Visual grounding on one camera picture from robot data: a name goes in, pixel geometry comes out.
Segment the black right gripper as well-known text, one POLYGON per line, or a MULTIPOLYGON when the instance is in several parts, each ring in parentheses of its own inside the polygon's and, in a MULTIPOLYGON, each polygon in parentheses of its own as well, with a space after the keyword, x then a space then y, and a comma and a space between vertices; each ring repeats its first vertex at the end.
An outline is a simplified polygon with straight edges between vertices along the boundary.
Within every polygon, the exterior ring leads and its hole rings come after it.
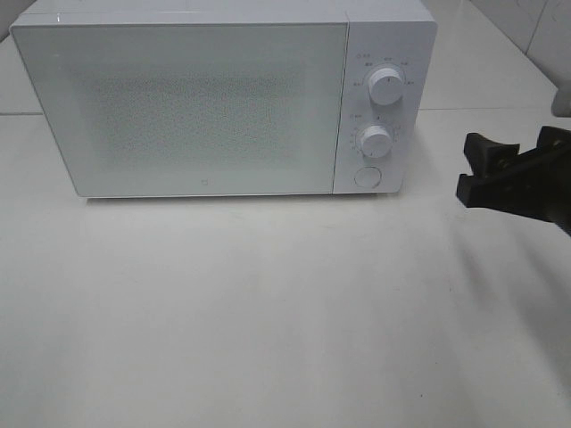
POLYGON ((456 196, 467 208, 550 222, 569 233, 570 132, 544 126, 533 149, 519 150, 468 133, 464 154, 474 175, 459 176, 456 196))

